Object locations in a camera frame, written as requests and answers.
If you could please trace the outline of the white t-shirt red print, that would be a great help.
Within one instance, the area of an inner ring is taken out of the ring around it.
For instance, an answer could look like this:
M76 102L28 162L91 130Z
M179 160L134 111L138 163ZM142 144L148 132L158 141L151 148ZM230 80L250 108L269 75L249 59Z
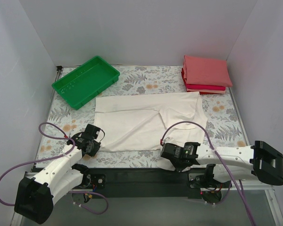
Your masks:
M105 132L103 152L156 151L160 139L202 143L206 127L199 92L96 98L95 126Z

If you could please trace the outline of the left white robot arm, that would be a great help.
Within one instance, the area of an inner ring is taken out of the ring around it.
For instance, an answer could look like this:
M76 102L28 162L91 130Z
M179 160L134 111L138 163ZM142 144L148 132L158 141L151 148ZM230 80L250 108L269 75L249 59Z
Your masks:
M85 155L94 157L101 143L102 129L88 124L85 130L72 136L62 149L62 156L50 162L32 178L23 178L17 190L14 211L38 224L51 215L54 205L73 188L102 189L106 177L93 174L79 164Z

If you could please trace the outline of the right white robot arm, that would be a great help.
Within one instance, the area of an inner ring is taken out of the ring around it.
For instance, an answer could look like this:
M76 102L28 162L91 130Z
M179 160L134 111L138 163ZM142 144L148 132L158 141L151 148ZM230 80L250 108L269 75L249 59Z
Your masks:
M264 141L216 150L197 142L186 142L183 147L165 143L160 156L170 160L178 172L187 167L206 166L204 182L209 187L231 179L258 179L268 185L283 185L283 154Z

